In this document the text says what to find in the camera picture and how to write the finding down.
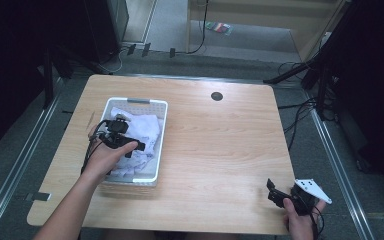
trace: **gray carpet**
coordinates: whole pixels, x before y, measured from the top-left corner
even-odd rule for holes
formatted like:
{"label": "gray carpet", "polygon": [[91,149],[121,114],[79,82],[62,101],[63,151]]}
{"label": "gray carpet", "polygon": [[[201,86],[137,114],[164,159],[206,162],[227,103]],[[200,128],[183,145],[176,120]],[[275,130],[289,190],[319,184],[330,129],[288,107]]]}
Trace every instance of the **gray carpet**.
{"label": "gray carpet", "polygon": [[[202,56],[176,56],[168,58],[168,54],[150,54],[146,58],[136,52],[131,56],[123,56],[123,68],[117,74],[151,74],[191,77],[213,77],[220,81],[234,81],[261,84],[261,79],[277,76],[279,64],[259,61],[234,60]],[[37,231],[26,222],[31,202],[25,201],[27,193],[39,189],[53,155],[58,147],[64,129],[70,120],[81,95],[87,78],[91,72],[73,64],[75,74],[72,79],[65,80],[63,92],[56,110],[45,129],[42,139],[31,158],[30,164],[18,185],[14,196],[8,204],[0,221],[0,239],[30,239]],[[275,96],[279,106],[298,104],[305,101],[304,91],[299,88],[299,80],[281,83],[275,88]],[[0,186],[12,164],[26,141],[33,124],[41,113],[43,96],[40,95],[26,112],[14,123],[0,143]],[[294,120],[296,109],[280,111],[284,127]],[[371,226],[379,239],[384,239],[384,177],[367,175],[358,172],[353,163],[348,145],[340,128],[329,123],[334,132],[333,138],[344,157],[347,171],[356,187],[363,207],[368,210]],[[312,118],[309,116],[299,122],[295,142],[290,151],[292,165],[297,178],[313,178],[322,185],[325,192],[333,199],[333,204],[324,212],[326,227],[323,239],[359,239],[353,220],[341,189],[328,161],[323,144]],[[98,229],[84,229],[82,239],[97,239]],[[242,235],[242,239],[274,239],[274,236]],[[277,239],[289,239],[279,236]]]}

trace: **black tripod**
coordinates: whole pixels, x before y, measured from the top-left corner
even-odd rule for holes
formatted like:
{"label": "black tripod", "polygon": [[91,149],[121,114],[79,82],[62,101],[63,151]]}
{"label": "black tripod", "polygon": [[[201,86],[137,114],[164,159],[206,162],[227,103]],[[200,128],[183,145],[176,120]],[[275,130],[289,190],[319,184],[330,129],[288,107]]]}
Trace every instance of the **black tripod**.
{"label": "black tripod", "polygon": [[352,17],[355,15],[355,12],[359,9],[361,2],[363,1],[354,0],[350,3],[347,11],[344,13],[344,16],[341,18],[338,25],[332,31],[332,34],[330,35],[329,39],[320,48],[316,56],[278,77],[275,77],[270,80],[264,80],[263,82],[267,84],[277,84],[302,71],[308,70],[304,78],[302,79],[301,85],[304,89],[311,89],[317,82],[317,80],[320,79],[318,97],[316,101],[316,111],[319,114],[319,117],[322,120],[325,120],[325,117],[323,115],[323,107],[327,83],[332,79],[331,68],[333,65],[333,56],[336,52],[339,51],[341,47],[341,41],[342,39],[344,39],[344,35],[346,34],[346,32],[349,31]]}

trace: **wooden desk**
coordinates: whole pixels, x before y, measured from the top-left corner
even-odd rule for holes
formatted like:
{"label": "wooden desk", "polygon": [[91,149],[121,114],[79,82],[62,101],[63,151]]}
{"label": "wooden desk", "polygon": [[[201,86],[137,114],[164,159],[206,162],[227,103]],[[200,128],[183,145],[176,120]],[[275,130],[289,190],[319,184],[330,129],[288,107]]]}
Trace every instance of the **wooden desk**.
{"label": "wooden desk", "polygon": [[[205,3],[188,0],[186,51],[190,21],[204,20]],[[324,34],[336,26],[344,4],[345,0],[210,0],[207,21],[290,29],[301,60],[305,61],[318,51]]]}
{"label": "wooden desk", "polygon": [[[223,99],[211,99],[221,92]],[[270,86],[215,81],[92,76],[34,202],[42,225],[79,176],[87,133],[110,97],[168,102],[155,188],[101,184],[84,226],[199,232],[286,234],[283,209],[267,199],[267,178],[287,192],[289,153]]]}

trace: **white cloth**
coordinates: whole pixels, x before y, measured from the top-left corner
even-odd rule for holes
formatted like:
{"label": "white cloth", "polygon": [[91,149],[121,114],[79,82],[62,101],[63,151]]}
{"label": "white cloth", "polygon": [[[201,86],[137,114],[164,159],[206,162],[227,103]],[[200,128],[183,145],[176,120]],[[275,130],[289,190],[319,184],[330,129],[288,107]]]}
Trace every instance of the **white cloth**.
{"label": "white cloth", "polygon": [[146,164],[154,157],[154,146],[160,134],[160,125],[156,115],[133,115],[119,108],[111,109],[111,117],[123,114],[130,119],[126,137],[137,139],[145,143],[144,151],[133,151],[131,158],[122,156],[117,163],[117,169],[111,172],[115,177],[133,177],[142,171]]}

